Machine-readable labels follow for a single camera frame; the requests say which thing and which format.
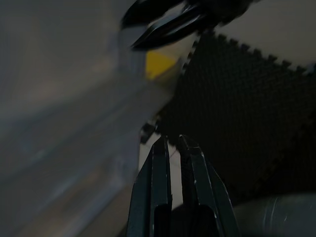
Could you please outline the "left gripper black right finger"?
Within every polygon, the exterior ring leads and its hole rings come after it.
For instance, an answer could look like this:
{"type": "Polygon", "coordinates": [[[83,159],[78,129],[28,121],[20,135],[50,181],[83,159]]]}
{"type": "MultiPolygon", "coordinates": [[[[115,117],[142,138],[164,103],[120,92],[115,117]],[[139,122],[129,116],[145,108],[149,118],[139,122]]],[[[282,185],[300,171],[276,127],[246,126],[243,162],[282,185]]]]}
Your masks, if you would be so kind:
{"type": "Polygon", "coordinates": [[[240,231],[227,189],[199,144],[180,135],[183,205],[190,237],[238,237],[240,231]]]}

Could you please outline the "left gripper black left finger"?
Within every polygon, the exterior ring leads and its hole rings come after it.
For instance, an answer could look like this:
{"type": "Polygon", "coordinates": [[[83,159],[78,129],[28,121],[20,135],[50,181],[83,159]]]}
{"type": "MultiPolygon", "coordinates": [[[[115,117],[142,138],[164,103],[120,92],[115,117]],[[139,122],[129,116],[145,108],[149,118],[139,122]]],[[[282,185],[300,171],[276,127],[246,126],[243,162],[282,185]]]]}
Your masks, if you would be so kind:
{"type": "Polygon", "coordinates": [[[152,145],[133,185],[127,237],[169,237],[172,194],[167,138],[152,145]]]}

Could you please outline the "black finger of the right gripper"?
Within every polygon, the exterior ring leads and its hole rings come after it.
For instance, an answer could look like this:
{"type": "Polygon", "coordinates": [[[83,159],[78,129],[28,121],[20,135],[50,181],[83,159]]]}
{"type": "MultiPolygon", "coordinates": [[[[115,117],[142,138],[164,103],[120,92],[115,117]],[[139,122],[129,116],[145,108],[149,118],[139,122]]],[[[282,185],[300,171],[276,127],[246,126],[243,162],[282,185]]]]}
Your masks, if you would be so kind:
{"type": "Polygon", "coordinates": [[[148,25],[183,0],[137,0],[125,13],[121,25],[148,25]]]}
{"type": "Polygon", "coordinates": [[[172,20],[150,26],[132,45],[133,49],[160,48],[200,31],[207,26],[207,15],[197,13],[183,13],[172,20]]]}

